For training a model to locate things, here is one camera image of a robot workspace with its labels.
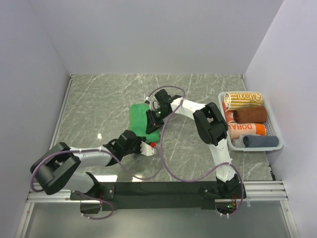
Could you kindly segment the green towel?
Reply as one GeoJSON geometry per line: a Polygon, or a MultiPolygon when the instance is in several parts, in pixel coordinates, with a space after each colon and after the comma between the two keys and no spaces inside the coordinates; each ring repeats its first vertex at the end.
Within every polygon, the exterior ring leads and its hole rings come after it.
{"type": "Polygon", "coordinates": [[[147,143],[159,142],[160,137],[157,131],[146,134],[147,115],[150,107],[147,104],[133,104],[129,109],[130,130],[137,136],[144,137],[147,143]]]}

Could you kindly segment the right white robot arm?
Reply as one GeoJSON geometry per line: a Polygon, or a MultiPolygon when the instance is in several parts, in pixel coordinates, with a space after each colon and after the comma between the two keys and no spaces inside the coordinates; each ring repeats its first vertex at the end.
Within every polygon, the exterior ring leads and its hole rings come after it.
{"type": "Polygon", "coordinates": [[[151,92],[154,95],[158,108],[146,111],[146,133],[150,134],[158,129],[165,133],[166,126],[174,114],[179,114],[195,122],[200,139],[208,145],[214,161],[214,168],[208,171],[203,178],[215,172],[215,191],[206,188],[205,193],[220,198],[234,198],[240,195],[245,197],[243,180],[233,166],[227,146],[228,126],[215,103],[201,104],[192,102],[185,95],[171,96],[165,87],[159,87],[151,92]]]}

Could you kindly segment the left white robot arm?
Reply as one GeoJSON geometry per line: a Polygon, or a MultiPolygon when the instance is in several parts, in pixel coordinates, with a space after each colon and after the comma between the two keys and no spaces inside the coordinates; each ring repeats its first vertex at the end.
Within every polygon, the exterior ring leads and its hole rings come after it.
{"type": "Polygon", "coordinates": [[[53,195],[62,189],[83,193],[88,199],[98,198],[101,184],[90,172],[78,169],[119,164],[130,154],[152,155],[152,147],[145,138],[126,130],[117,139],[96,148],[74,148],[64,142],[52,147],[30,168],[30,187],[34,192],[53,195]]]}

